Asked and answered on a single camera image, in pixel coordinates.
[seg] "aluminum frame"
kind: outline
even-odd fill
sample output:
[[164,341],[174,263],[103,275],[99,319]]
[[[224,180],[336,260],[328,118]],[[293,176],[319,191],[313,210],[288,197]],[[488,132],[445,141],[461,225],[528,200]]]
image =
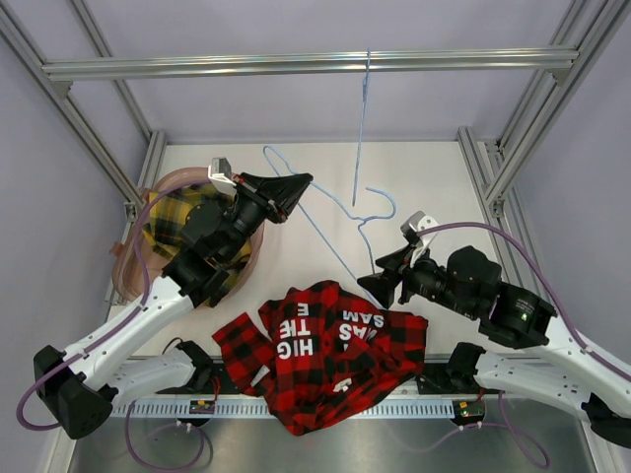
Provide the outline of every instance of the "aluminum frame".
[[[75,13],[77,20],[79,21],[79,24],[86,35],[86,38],[92,45],[95,53],[100,57],[112,57],[109,46],[105,41],[105,37],[101,32],[99,25],[97,25],[90,8],[86,5],[86,2],[84,0],[68,0],[68,5]],[[147,121],[147,118],[145,118],[140,105],[131,93],[131,90],[124,81],[113,81],[112,85],[120,97],[120,100],[127,108],[127,112],[136,125],[136,128],[138,128],[140,134],[145,138],[145,141],[149,143],[152,133],[151,127],[149,126],[149,122]]]
[[66,94],[67,91],[65,89],[60,93],[58,87],[50,82],[46,74],[42,72],[41,67],[45,61],[43,54],[37,49],[35,43],[28,37],[24,27],[2,0],[0,0],[0,36],[6,40],[7,44],[20,58],[41,90],[88,151],[88,155],[105,173],[109,181],[128,201],[133,202],[140,208],[142,198],[138,188],[122,170],[114,154],[81,112],[72,96]]
[[[489,50],[371,51],[371,72],[453,69],[570,69],[573,46]],[[72,59],[49,61],[53,82],[203,76],[365,73],[368,52]]]
[[[530,122],[519,123],[527,118],[517,120],[518,123],[515,126],[520,127],[522,125],[526,132],[521,139],[517,140],[518,143],[514,147],[509,146],[511,141],[516,141],[512,136],[509,139],[503,137],[500,140],[500,150],[503,152],[505,160],[485,193],[485,206],[497,205],[513,188],[519,171],[532,157],[613,35],[631,12],[631,0],[608,0],[604,3],[599,2],[599,4],[601,8],[597,10],[594,20],[590,23],[590,27],[579,45],[579,57],[569,70],[567,77],[557,77],[552,91],[547,95],[540,110]],[[541,86],[534,94],[536,95],[537,92],[545,93],[543,87]]]

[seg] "red and black flannel shirt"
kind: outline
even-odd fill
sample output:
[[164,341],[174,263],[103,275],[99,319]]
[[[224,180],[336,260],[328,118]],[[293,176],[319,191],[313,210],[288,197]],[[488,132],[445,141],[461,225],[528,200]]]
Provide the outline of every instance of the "red and black flannel shirt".
[[239,390],[264,396],[296,436],[379,404],[423,370],[427,320],[380,310],[334,281],[292,288],[258,313],[271,341],[247,313],[213,338]]

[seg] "robotic arm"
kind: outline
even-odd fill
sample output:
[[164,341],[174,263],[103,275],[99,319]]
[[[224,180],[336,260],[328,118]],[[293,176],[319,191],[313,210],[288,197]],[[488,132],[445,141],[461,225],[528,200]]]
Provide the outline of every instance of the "robotic arm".
[[[208,381],[212,360],[193,342],[182,342],[160,358],[123,363],[172,321],[207,300],[217,304],[233,257],[265,220],[284,223],[313,180],[306,173],[232,174],[225,158],[213,160],[209,177],[220,190],[236,193],[234,205],[222,209],[216,203],[205,204],[189,212],[181,230],[182,250],[154,281],[145,302],[138,298],[63,351],[47,346],[35,355],[35,379],[79,358],[37,390],[71,439],[93,432],[124,402],[168,387]],[[108,338],[91,351],[89,347],[104,336]]]
[[599,436],[631,448],[631,382],[589,351],[622,372],[630,373],[631,367],[586,337],[589,348],[581,348],[551,304],[502,282],[501,266],[472,246],[454,252],[447,267],[440,266],[428,248],[435,234],[417,235],[437,225],[422,212],[414,214],[401,227],[408,245],[378,259],[376,264],[384,271],[360,278],[358,284],[384,307],[392,305],[394,290],[402,284],[400,304],[419,295],[471,320],[479,319],[478,330],[489,340],[553,365],[534,368],[459,343],[448,364],[454,384],[523,394],[590,422]]

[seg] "purple cable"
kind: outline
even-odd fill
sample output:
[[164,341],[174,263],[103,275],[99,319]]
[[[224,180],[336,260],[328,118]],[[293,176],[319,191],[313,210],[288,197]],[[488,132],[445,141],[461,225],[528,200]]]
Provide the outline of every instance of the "purple cable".
[[526,448],[524,443],[520,440],[520,437],[519,437],[520,432],[513,426],[513,424],[511,424],[511,421],[509,421],[509,417],[506,414],[506,401],[504,400],[504,391],[500,391],[500,395],[498,397],[498,403],[500,405],[500,412],[502,413],[502,418],[504,419],[504,424],[506,424],[506,428],[509,430],[509,432],[513,436],[513,439],[515,440],[515,443],[520,448],[520,450],[522,451],[524,456],[528,459],[528,461],[530,463],[532,463],[537,468],[539,468],[541,470],[549,469],[551,462],[550,462],[550,457],[549,457],[547,451],[545,451],[543,448],[541,448],[540,445],[537,445],[535,442],[533,442],[537,446],[539,451],[541,453],[543,453],[543,458],[545,460],[545,463],[539,463],[536,460],[536,458],[534,458],[534,456],[532,456],[532,453],[530,453],[528,451],[528,449]]
[[[443,443],[445,443],[447,440],[449,440],[450,438],[452,438],[456,434],[459,434],[460,432],[477,430],[477,429],[481,429],[481,428],[484,428],[484,429],[486,429],[486,428],[506,429],[513,435],[513,438],[515,439],[516,444],[518,445],[518,447],[520,448],[520,450],[522,451],[522,453],[524,454],[526,459],[530,463],[532,463],[532,465],[534,465],[535,467],[537,467],[537,468],[539,468],[541,470],[549,469],[550,465],[551,465],[550,455],[548,454],[546,449],[543,447],[543,445],[541,443],[539,443],[539,441],[536,440],[529,433],[521,431],[519,429],[515,429],[512,425],[509,424],[508,418],[506,417],[504,412],[502,413],[502,415],[504,416],[504,420],[506,422],[506,425],[504,425],[504,424],[497,424],[497,423],[494,423],[494,422],[483,422],[481,424],[481,426],[478,425],[478,424],[470,424],[468,426],[463,426],[462,430],[461,429],[455,429],[455,430],[453,430],[451,432],[447,432],[441,438],[439,438],[434,443],[432,443],[430,446],[426,446],[424,448],[416,448],[414,446],[408,445],[407,443],[402,441],[396,435],[396,433],[394,432],[394,430],[392,429],[392,427],[388,423],[386,423],[386,426],[387,426],[388,430],[390,431],[390,434],[391,434],[392,438],[394,440],[396,440],[396,442],[399,444],[399,446],[401,448],[403,448],[404,450],[411,451],[413,453],[428,453],[428,452],[438,448]],[[532,443],[541,452],[541,455],[543,456],[543,459],[544,459],[545,463],[539,463],[536,460],[536,458],[534,458],[532,456],[532,454],[526,449],[526,447],[524,446],[522,441],[519,439],[519,437],[523,437],[524,439],[527,439],[530,443]]]
[[[186,463],[183,466],[165,467],[165,466],[152,465],[151,463],[143,460],[140,457],[140,455],[138,455],[136,450],[134,450],[134,445],[131,443],[131,436],[129,435],[129,420],[131,419],[131,413],[134,410],[135,406],[136,406],[136,401],[133,401],[131,404],[129,404],[129,409],[127,409],[127,414],[125,415],[125,443],[127,444],[127,449],[129,450],[129,454],[132,456],[134,460],[136,460],[138,464],[144,466],[145,468],[149,468],[155,471],[184,471],[191,468],[195,463],[199,461],[199,458],[201,458],[201,454],[204,452],[205,436],[201,429],[193,425],[191,425],[191,428],[194,431],[196,431],[197,434],[199,435],[199,450],[197,450],[197,453],[195,453],[195,456],[193,456],[193,458],[188,463]],[[158,432],[161,432],[161,431],[165,431],[166,429],[171,429],[172,427],[176,427],[176,426],[174,426],[173,424],[167,424],[167,425],[158,427],[157,429],[152,431],[152,435],[157,434]]]
[[[559,314],[561,315],[561,318],[563,319],[563,322],[565,323],[565,326],[568,328],[568,331],[570,332],[570,334],[572,334],[576,342],[579,344],[579,346],[583,350],[588,348],[588,344],[585,342],[585,340],[583,340],[583,337],[581,337],[581,334],[579,333],[576,326],[570,319],[569,314],[566,312],[565,307],[561,304],[561,300],[552,289],[552,286],[550,285],[550,283],[548,283],[548,281],[543,276],[543,273],[541,272],[541,269],[539,268],[539,266],[534,262],[534,260],[530,257],[530,255],[528,255],[524,247],[521,246],[520,243],[516,239],[514,239],[512,236],[510,236],[506,232],[496,229],[495,227],[492,227],[490,225],[480,224],[478,222],[460,222],[457,224],[438,225],[437,227],[434,227],[432,229],[423,230],[419,232],[417,235],[419,237],[423,237],[425,235],[434,234],[435,232],[441,232],[443,230],[464,229],[464,228],[476,228],[476,229],[487,230],[493,234],[499,235],[500,237],[508,241],[512,246],[514,246],[515,249],[524,258],[526,263],[528,263],[528,266],[530,267],[532,272],[536,275],[537,279],[541,282],[541,284],[545,288],[545,291],[550,295],[550,298],[556,305],[556,308],[558,309]],[[587,353],[604,367],[608,368],[612,372],[615,372],[623,379],[627,381],[631,381],[631,373],[621,370],[619,367],[617,367],[610,361],[606,360],[604,357],[602,357],[596,352],[587,350]]]
[[[190,185],[200,185],[200,184],[207,184],[207,183],[208,183],[208,179],[206,179],[206,180],[195,180],[195,181],[192,181],[192,182],[186,182],[184,184],[179,184],[179,185],[175,185],[175,186],[169,187],[167,190],[164,190],[160,194],[158,194],[158,196],[154,200],[152,200],[148,205],[146,205],[145,208],[143,209],[143,211],[140,213],[140,216],[138,217],[138,220],[136,221],[136,225],[134,225],[134,231],[133,231],[134,253],[136,254],[136,259],[140,263],[140,267],[142,269],[143,282],[144,282],[144,292],[143,292],[142,298],[140,300],[140,304],[138,306],[136,306],[136,308],[134,308],[131,311],[131,313],[129,313],[129,315],[127,315],[124,318],[124,320],[122,322],[120,322],[118,325],[113,327],[103,337],[97,339],[91,345],[86,347],[86,350],[85,350],[86,354],[89,354],[90,352],[94,351],[102,343],[106,342],[111,337],[113,337],[115,334],[120,332],[123,328],[125,328],[125,326],[127,326],[129,324],[129,322],[131,322],[133,320],[133,318],[136,315],[138,315],[138,313],[140,312],[140,309],[142,308],[142,305],[144,305],[145,302],[147,301],[147,299],[149,299],[149,293],[151,291],[151,281],[149,281],[149,271],[147,269],[147,265],[145,264],[145,260],[142,257],[142,252],[140,251],[140,236],[142,234],[142,232],[141,232],[142,224],[147,220],[147,217],[149,217],[149,212],[151,211],[151,209],[156,205],[156,203],[158,203],[158,201],[160,199],[162,199],[166,195],[170,194],[171,192],[174,192],[175,190],[178,190],[178,189],[181,189],[183,187],[190,186]],[[51,379],[53,376],[55,376],[56,374],[58,374],[62,370],[65,370],[66,368],[68,368],[70,365],[75,363],[77,360],[80,360],[81,356],[82,355],[80,353],[78,353],[77,355],[74,355],[74,356],[70,357],[65,362],[61,363],[57,367],[55,367],[52,370],[50,370],[49,372],[47,372],[44,376],[42,376],[40,379],[38,379],[29,389],[27,389],[27,392],[25,392],[24,395],[20,398],[20,401],[18,402],[18,407],[16,408],[16,418],[18,419],[18,422],[20,423],[20,425],[22,427],[24,427],[25,429],[28,429],[30,431],[38,431],[38,432],[50,431],[52,429],[56,429],[56,428],[59,427],[58,423],[57,424],[49,424],[47,426],[38,426],[36,424],[30,423],[29,421],[27,421],[27,419],[24,416],[24,408],[25,408],[29,398],[37,390],[39,390],[44,385],[45,382],[47,382],[49,379]]]

